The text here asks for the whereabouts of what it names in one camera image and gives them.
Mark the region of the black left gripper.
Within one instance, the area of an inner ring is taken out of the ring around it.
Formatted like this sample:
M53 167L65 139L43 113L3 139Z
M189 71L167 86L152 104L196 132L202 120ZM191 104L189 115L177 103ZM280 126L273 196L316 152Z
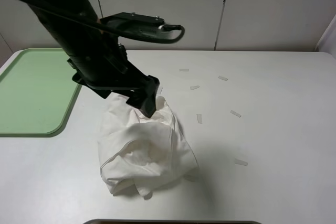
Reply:
M111 92L128 97L127 104L138 109L145 117L151 118L156 112L158 78L144 75L127 58L123 45L108 49L107 53L96 55L70 56L67 60L76 71L72 80L88 87L102 98Z

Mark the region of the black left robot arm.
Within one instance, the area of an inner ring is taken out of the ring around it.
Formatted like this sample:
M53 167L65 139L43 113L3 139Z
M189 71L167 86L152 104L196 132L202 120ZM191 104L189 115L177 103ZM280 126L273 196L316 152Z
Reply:
M147 118L154 114L159 80L143 74L128 60L117 36L100 28L89 0L19 1L29 6L68 55L74 82L102 98L121 94Z

